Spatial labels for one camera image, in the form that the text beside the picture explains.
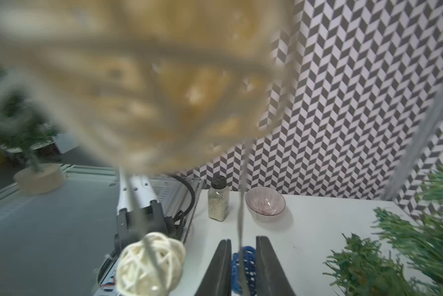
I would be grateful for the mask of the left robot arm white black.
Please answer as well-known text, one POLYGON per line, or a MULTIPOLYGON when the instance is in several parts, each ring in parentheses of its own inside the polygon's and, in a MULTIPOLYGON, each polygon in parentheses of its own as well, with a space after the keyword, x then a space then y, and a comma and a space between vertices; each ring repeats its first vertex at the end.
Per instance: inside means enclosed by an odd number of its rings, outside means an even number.
POLYGON ((205 180, 176 175, 127 177, 121 171, 119 184, 115 256, 140 239, 136 232, 136 214, 144 217, 148 233, 159 232, 169 238, 186 241, 205 180))

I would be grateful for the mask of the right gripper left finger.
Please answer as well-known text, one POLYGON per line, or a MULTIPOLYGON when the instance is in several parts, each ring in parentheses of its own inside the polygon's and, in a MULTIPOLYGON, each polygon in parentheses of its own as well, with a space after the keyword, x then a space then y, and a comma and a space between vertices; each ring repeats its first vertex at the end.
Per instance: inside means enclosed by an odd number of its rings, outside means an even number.
POLYGON ((232 292, 231 260, 231 240, 221 240, 195 295, 230 296, 232 292))

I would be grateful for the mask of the rattan ball string light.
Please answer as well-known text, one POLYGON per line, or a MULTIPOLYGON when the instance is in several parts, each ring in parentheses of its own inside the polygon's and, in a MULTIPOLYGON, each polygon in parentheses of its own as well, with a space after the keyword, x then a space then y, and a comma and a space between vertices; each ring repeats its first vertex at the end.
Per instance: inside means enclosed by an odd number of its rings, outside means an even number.
MULTIPOLYGON (((125 177, 197 167, 271 132, 271 58, 294 1, 0 1, 0 81, 125 177)), ((0 117, 0 131, 30 121, 0 117)))

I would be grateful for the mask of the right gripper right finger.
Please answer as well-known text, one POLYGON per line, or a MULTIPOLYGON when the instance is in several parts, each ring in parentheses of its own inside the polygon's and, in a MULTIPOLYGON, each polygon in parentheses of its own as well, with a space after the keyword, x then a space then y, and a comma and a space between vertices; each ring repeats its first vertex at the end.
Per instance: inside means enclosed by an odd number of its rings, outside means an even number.
POLYGON ((256 284, 258 296, 295 296, 266 236, 256 237, 256 284))

